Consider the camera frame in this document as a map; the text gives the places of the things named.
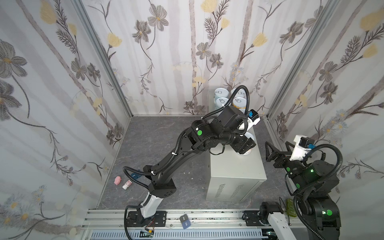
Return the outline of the yellow labelled can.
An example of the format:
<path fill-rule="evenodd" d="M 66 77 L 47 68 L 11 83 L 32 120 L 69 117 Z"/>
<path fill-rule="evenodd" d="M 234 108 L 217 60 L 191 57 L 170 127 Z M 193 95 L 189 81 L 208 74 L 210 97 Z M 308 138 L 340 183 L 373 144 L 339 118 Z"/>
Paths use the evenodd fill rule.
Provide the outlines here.
<path fill-rule="evenodd" d="M 247 106 L 247 99 L 242 97 L 236 97 L 232 101 L 232 105 L 236 107 L 237 109 L 245 109 Z"/>

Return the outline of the teal can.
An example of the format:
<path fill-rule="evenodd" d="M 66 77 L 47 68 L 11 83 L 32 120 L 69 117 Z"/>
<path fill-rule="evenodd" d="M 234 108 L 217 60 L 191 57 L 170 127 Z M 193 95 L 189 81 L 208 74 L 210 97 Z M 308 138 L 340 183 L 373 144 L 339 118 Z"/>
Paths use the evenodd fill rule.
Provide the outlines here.
<path fill-rule="evenodd" d="M 228 102 L 228 100 L 229 99 L 225 97 L 217 98 L 215 100 L 215 110 L 218 110 L 219 108 L 223 107 Z"/>

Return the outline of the light blue labelled can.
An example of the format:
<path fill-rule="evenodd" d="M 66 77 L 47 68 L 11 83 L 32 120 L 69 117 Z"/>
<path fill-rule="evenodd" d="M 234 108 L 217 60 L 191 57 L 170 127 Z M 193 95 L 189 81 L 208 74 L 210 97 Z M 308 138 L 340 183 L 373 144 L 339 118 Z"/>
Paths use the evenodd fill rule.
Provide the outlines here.
<path fill-rule="evenodd" d="M 218 98 L 227 98 L 229 95 L 229 91 L 225 88 L 217 88 L 214 91 L 214 99 L 217 100 Z"/>

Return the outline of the orange can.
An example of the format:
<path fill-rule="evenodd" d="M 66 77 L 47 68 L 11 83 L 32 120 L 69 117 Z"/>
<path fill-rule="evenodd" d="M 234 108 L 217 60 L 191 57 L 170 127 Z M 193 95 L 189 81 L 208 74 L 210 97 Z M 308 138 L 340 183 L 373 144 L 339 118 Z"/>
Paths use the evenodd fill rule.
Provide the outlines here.
<path fill-rule="evenodd" d="M 240 149 L 238 151 L 238 154 L 240 155 L 249 155 L 252 152 L 252 149 L 256 146 L 255 143 L 255 136 L 251 133 L 245 133 L 241 138 Z"/>

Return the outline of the pink labelled can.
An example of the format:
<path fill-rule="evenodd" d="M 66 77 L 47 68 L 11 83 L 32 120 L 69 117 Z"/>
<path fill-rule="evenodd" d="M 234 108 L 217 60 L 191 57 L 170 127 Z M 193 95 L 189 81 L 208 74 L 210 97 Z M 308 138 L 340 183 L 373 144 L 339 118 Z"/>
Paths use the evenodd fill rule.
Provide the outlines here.
<path fill-rule="evenodd" d="M 231 95 L 234 94 L 234 92 L 236 91 L 236 89 L 232 89 L 231 90 Z M 243 89 L 239 89 L 237 91 L 237 93 L 235 94 L 235 98 L 246 98 L 246 92 L 243 90 Z"/>

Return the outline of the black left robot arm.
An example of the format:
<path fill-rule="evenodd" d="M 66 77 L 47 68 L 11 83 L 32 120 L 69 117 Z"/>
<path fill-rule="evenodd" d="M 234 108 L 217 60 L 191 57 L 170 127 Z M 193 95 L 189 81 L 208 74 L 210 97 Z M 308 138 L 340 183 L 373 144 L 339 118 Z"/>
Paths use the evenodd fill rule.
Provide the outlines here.
<path fill-rule="evenodd" d="M 249 121 L 257 116 L 249 106 L 249 90 L 241 85 L 222 107 L 194 121 L 190 127 L 183 130 L 173 150 L 159 163 L 146 165 L 142 171 L 124 166 L 123 172 L 130 181 L 148 190 L 146 199 L 134 207 L 135 218 L 129 218 L 128 212 L 125 212 L 124 225 L 127 227 L 129 223 L 135 223 L 136 226 L 144 227 L 154 222 L 162 200 L 177 190 L 172 176 L 190 158 L 219 144 L 229 145 L 241 155 L 255 147 L 255 141 L 246 137 L 250 127 Z"/>

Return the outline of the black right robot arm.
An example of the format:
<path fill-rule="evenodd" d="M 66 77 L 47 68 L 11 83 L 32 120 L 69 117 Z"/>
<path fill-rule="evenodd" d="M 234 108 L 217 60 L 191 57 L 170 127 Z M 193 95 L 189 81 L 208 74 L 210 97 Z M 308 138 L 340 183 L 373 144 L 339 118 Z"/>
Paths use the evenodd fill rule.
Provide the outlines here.
<path fill-rule="evenodd" d="M 284 169 L 296 187 L 290 193 L 293 207 L 310 239 L 339 239 L 340 210 L 329 194 L 340 182 L 337 172 L 343 164 L 341 151 L 331 144 L 315 146 L 307 137 L 285 152 L 269 142 L 265 146 L 266 161 L 273 162 L 276 169 Z"/>

